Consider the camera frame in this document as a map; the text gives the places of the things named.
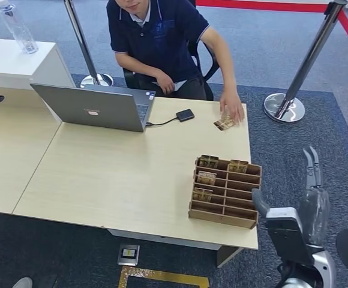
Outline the person's left hand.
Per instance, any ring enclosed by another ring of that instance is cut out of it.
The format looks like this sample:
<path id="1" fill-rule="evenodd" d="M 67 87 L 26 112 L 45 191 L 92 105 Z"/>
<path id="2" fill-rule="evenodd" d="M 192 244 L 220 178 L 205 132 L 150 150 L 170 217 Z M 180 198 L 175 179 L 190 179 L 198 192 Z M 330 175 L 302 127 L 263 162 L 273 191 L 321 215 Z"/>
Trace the person's left hand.
<path id="1" fill-rule="evenodd" d="M 242 122 L 245 119 L 245 111 L 236 87 L 223 88 L 220 107 L 222 115 L 229 115 L 234 122 Z"/>

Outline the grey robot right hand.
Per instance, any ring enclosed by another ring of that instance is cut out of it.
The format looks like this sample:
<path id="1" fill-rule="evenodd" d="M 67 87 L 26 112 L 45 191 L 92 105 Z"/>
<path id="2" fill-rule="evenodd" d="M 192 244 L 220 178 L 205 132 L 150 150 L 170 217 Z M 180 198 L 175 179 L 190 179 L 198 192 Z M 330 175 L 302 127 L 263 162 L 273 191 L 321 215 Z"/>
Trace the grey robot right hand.
<path id="1" fill-rule="evenodd" d="M 322 173 L 317 151 L 309 146 L 303 152 L 306 160 L 306 186 L 298 209 L 271 208 L 265 202 L 260 189 L 252 189 L 255 208 L 272 229 L 296 231 L 303 241 L 321 246 L 329 218 L 329 195 L 322 187 Z"/>

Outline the person's right hand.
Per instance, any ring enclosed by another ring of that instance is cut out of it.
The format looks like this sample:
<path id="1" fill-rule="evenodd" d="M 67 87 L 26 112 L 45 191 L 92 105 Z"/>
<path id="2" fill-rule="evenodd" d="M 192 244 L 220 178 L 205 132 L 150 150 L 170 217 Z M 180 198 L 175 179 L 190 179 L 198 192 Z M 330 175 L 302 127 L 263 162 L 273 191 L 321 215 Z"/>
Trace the person's right hand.
<path id="1" fill-rule="evenodd" d="M 175 85 L 171 78 L 162 70 L 157 72 L 156 79 L 165 95 L 169 95 L 175 90 Z"/>

